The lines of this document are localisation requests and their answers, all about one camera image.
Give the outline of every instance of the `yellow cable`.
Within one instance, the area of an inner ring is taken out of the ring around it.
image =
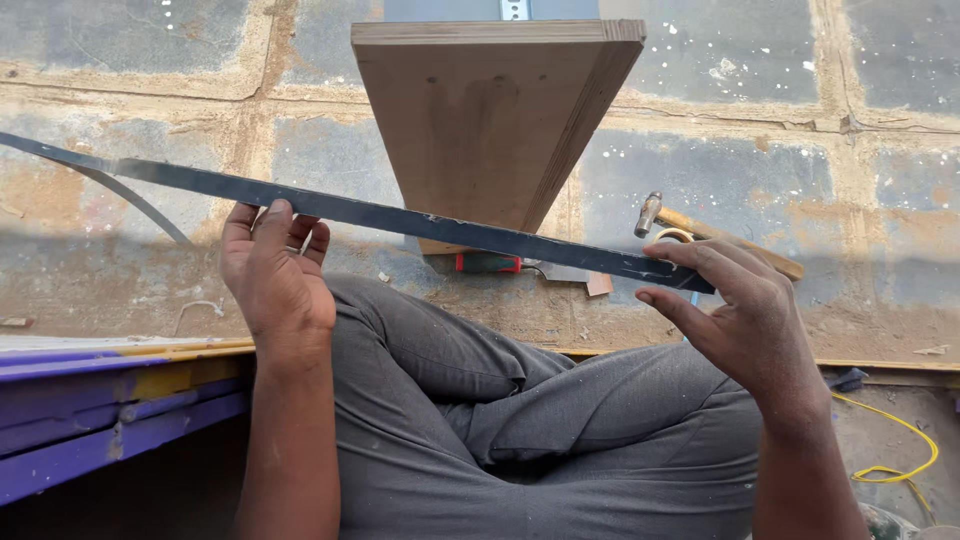
[[[880,410],[880,409],[878,409],[878,408],[873,408],[873,407],[871,407],[871,406],[869,406],[869,405],[865,405],[865,404],[862,404],[862,403],[860,403],[860,402],[855,402],[854,400],[852,400],[852,399],[850,399],[850,398],[845,398],[845,397],[841,396],[840,394],[837,394],[836,392],[830,392],[830,393],[833,395],[834,398],[836,398],[836,399],[838,399],[838,400],[842,400],[842,401],[845,401],[845,402],[847,402],[847,403],[851,403],[851,404],[854,404],[854,405],[862,406],[863,408],[865,408],[865,409],[867,409],[867,410],[871,410],[871,411],[873,411],[873,412],[875,412],[875,413],[877,413],[877,414],[881,414],[881,415],[889,418],[890,420],[893,420],[894,422],[898,422],[898,423],[900,423],[900,424],[903,424],[904,426],[907,426],[908,428],[910,428],[911,431],[917,433],[920,437],[922,437],[922,438],[924,439],[924,441],[926,441],[926,444],[930,445],[930,459],[929,459],[926,463],[924,463],[924,464],[921,465],[920,467],[917,467],[917,468],[914,469],[913,471],[910,471],[909,473],[902,473],[901,471],[897,471],[897,470],[891,469],[891,468],[889,468],[889,467],[884,467],[884,466],[882,466],[882,465],[876,465],[876,466],[874,466],[874,467],[870,467],[869,469],[864,469],[864,470],[862,470],[862,471],[857,471],[857,472],[853,473],[853,474],[850,476],[850,478],[851,478],[851,479],[854,479],[854,480],[857,480],[857,481],[872,482],[872,483],[892,483],[892,482],[896,482],[896,481],[900,481],[900,480],[906,480],[906,483],[907,483],[907,485],[910,487],[910,490],[913,491],[913,493],[917,496],[917,499],[918,499],[918,500],[920,501],[920,503],[924,506],[924,509],[926,510],[926,513],[929,514],[929,516],[930,516],[930,521],[933,523],[933,525],[937,525],[937,520],[933,517],[933,510],[930,508],[930,505],[926,502],[926,499],[924,499],[924,496],[920,493],[920,489],[917,488],[917,484],[915,484],[915,483],[913,482],[913,480],[910,479],[910,477],[916,475],[917,473],[919,473],[919,472],[922,471],[923,469],[929,467],[930,465],[933,465],[933,462],[937,460],[937,456],[940,455],[940,449],[937,448],[937,443],[933,442],[933,439],[931,439],[930,437],[926,436],[926,433],[924,433],[924,432],[922,432],[922,431],[914,428],[913,426],[907,424],[906,422],[902,421],[900,418],[897,418],[896,416],[894,416],[894,415],[892,415],[892,414],[883,412],[882,410]],[[873,473],[873,472],[890,473],[890,474],[895,475],[895,476],[890,477],[890,478],[886,478],[886,479],[868,479],[868,478],[866,478],[865,475],[868,475],[868,474]]]

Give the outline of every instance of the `gray trousers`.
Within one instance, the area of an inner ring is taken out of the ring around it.
[[[325,278],[341,538],[749,532],[760,416],[688,344],[577,365],[381,282]],[[488,472],[505,462],[549,467]]]

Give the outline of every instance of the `tape roll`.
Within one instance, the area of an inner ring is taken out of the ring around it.
[[[689,244],[693,241],[693,234],[690,234],[683,229],[664,229],[654,236],[654,242],[659,242],[663,238],[673,238],[682,244]]]

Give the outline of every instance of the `forearm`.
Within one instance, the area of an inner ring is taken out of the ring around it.
[[[799,403],[780,399],[757,401],[764,429],[754,538],[870,538],[833,433],[827,389],[815,387]]]
[[[335,538],[340,523],[329,340],[257,344],[241,538]]]

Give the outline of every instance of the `wooden hammer handle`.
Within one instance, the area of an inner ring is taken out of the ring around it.
[[[657,214],[656,220],[662,225],[683,229],[693,234],[697,239],[710,240],[711,238],[716,238],[718,240],[726,240],[734,246],[739,246],[743,249],[756,250],[763,258],[766,258],[770,264],[773,264],[778,272],[790,278],[791,282],[798,282],[804,276],[804,266],[796,260],[790,260],[784,256],[777,255],[770,250],[761,248],[754,242],[744,240],[726,231],[715,229],[702,221],[687,217],[676,210],[663,207]]]

